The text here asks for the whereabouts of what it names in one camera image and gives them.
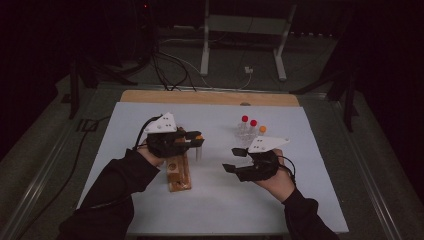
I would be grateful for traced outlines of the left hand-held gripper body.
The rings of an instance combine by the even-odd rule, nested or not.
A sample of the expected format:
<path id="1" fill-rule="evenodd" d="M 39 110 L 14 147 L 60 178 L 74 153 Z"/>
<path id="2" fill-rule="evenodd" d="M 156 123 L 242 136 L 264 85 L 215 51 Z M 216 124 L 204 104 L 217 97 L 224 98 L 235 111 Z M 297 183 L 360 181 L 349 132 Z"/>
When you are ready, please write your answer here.
<path id="1" fill-rule="evenodd" d="M 184 140 L 186 132 L 176 126 L 171 113 L 156 117 L 144 132 L 149 152 L 158 158 L 183 155 L 188 150 Z"/>

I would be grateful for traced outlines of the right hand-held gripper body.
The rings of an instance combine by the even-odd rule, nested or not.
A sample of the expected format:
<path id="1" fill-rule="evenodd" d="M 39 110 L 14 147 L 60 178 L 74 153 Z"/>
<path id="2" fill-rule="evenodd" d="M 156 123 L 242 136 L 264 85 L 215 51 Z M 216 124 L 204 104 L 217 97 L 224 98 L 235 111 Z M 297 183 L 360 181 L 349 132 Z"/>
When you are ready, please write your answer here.
<path id="1" fill-rule="evenodd" d="M 250 166 L 236 167 L 234 173 L 241 182 L 267 180 L 274 176 L 283 165 L 274 149 L 288 143 L 287 139 L 258 136 L 246 148 L 252 159 Z"/>

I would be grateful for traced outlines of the clear plastic tube rack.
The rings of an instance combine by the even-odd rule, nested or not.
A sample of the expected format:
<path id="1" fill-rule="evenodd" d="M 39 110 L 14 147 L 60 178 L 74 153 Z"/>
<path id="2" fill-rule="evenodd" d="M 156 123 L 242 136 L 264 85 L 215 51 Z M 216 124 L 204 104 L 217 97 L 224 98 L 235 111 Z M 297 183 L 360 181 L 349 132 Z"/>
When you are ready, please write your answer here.
<path id="1" fill-rule="evenodd" d="M 258 137 L 258 136 L 259 136 L 258 134 L 259 134 L 259 127 L 260 127 L 260 126 L 257 126 L 257 133 L 256 133 L 256 135 L 255 135 L 255 136 L 252 136 L 252 135 L 250 134 L 250 132 L 249 132 L 250 124 L 247 124 L 247 129 L 246 129 L 245 134 L 241 134 L 241 133 L 240 133 L 239 127 L 238 127 L 238 129 L 236 130 L 236 132 L 235 132 L 236 142 L 237 142 L 237 144 L 238 144 L 240 147 L 247 148 L 247 147 L 249 147 L 249 146 L 251 145 L 251 143 L 253 142 L 253 140 L 254 140 L 256 137 Z"/>

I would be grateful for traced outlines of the wooden test tube rack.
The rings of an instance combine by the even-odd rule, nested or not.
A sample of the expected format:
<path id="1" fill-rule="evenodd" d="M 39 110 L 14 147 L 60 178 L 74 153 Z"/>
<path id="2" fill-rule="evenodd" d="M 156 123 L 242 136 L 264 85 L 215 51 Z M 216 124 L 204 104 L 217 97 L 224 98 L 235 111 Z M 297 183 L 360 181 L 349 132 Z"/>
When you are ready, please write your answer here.
<path id="1" fill-rule="evenodd" d="M 166 159 L 166 175 L 170 192 L 185 191 L 192 188 L 186 153 Z"/>

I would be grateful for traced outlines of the person's left hand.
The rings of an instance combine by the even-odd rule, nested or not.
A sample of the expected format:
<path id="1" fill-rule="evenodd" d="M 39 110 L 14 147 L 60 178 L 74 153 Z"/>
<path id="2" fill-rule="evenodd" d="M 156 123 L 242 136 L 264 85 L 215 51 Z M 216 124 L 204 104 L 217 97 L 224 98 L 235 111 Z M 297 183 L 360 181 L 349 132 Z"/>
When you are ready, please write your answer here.
<path id="1" fill-rule="evenodd" d="M 163 158 L 156 157 L 154 154 L 152 154 L 146 146 L 138 148 L 137 152 L 155 167 L 161 167 L 165 162 Z"/>

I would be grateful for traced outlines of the person's right hand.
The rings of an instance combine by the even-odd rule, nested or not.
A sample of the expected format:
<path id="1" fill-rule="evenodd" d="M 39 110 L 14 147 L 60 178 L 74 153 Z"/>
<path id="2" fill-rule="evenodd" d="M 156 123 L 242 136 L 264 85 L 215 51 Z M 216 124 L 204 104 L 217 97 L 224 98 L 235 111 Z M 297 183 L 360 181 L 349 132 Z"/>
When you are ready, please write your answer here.
<path id="1" fill-rule="evenodd" d="M 256 181 L 256 184 L 267 190 L 278 201 L 284 202 L 295 190 L 290 173 L 279 168 L 274 176 L 267 180 Z"/>

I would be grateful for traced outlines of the white table mat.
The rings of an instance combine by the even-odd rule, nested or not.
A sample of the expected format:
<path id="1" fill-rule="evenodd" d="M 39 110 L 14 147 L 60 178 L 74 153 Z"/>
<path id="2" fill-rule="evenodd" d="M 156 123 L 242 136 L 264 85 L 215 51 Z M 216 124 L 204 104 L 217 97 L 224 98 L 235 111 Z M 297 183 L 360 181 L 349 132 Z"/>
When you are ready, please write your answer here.
<path id="1" fill-rule="evenodd" d="M 170 192 L 160 172 L 142 193 L 133 196 L 135 216 L 131 235 L 274 235 L 286 232 L 282 204 L 251 182 L 240 182 L 226 172 L 225 164 L 243 166 L 236 157 L 235 133 L 247 115 L 267 128 L 267 135 L 284 138 L 282 150 L 296 168 L 301 193 L 318 201 L 318 214 L 337 233 L 349 228 L 343 216 L 306 113 L 301 107 L 229 106 L 203 104 L 116 104 L 86 184 L 93 185 L 112 159 L 123 157 L 135 144 L 142 125 L 170 112 L 188 131 L 198 130 L 205 142 L 202 153 L 188 152 L 192 187 Z"/>

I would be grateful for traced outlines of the white metal stand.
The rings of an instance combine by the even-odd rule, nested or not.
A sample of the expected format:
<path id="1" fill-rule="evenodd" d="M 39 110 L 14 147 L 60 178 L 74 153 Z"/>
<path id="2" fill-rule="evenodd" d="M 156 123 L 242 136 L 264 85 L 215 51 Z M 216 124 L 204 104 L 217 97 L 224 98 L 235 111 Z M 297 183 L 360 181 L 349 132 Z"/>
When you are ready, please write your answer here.
<path id="1" fill-rule="evenodd" d="M 211 1 L 205 0 L 204 3 L 204 25 L 203 25 L 203 50 L 200 63 L 200 75 L 207 76 L 210 59 L 210 39 L 211 31 L 224 33 L 245 33 L 245 34 L 264 34 L 280 37 L 279 45 L 273 49 L 273 58 L 280 81 L 287 80 L 287 74 L 282 60 L 282 53 L 288 39 L 292 21 L 297 9 L 297 5 L 290 3 L 284 8 L 285 13 L 282 17 L 259 17 L 242 16 L 236 13 L 230 15 L 216 14 L 211 12 Z"/>

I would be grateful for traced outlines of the black stand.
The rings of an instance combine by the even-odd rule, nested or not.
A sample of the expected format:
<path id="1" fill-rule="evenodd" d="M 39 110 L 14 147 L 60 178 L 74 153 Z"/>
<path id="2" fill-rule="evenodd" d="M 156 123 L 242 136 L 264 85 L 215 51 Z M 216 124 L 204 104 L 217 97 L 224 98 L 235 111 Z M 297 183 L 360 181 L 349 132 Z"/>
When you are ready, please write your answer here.
<path id="1" fill-rule="evenodd" d="M 318 80 L 296 90 L 291 94 L 303 95 L 324 84 L 332 83 L 326 94 L 328 101 L 339 101 L 344 98 L 343 122 L 352 132 L 352 116 L 354 114 L 355 80 L 358 70 L 360 45 L 354 36 L 345 33 L 337 42 L 328 62 Z"/>
<path id="2" fill-rule="evenodd" d="M 122 75 L 119 75 L 116 72 L 113 72 L 111 69 L 107 68 L 103 64 L 94 60 L 89 56 L 77 56 L 70 63 L 70 72 L 69 72 L 69 83 L 70 83 L 70 92 L 65 94 L 62 98 L 63 103 L 70 104 L 70 113 L 69 118 L 73 119 L 79 108 L 80 103 L 80 87 L 81 84 L 85 88 L 95 89 L 100 84 L 100 80 L 96 76 L 96 73 L 100 72 L 107 77 L 110 77 L 113 81 L 127 86 L 135 86 L 136 83 L 132 82 Z"/>

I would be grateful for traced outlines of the dark tower with red light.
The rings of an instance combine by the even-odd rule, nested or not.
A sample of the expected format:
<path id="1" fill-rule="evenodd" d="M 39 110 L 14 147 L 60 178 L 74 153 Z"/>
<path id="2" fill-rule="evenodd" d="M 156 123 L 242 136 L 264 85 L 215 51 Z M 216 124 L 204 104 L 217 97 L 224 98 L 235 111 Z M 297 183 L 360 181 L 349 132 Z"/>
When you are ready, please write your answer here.
<path id="1" fill-rule="evenodd" d="M 155 47 L 155 26 L 149 0 L 133 0 L 135 10 L 135 52 L 138 61 L 148 61 Z"/>

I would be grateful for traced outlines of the black floor bracket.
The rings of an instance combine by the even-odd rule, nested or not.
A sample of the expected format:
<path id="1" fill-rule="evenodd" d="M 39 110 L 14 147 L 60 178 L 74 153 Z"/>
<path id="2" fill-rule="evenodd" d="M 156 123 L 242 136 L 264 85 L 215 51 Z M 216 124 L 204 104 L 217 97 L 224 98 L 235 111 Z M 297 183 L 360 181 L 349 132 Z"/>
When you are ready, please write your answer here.
<path id="1" fill-rule="evenodd" d="M 81 119 L 76 128 L 77 132 L 95 132 L 99 126 L 97 120 Z"/>

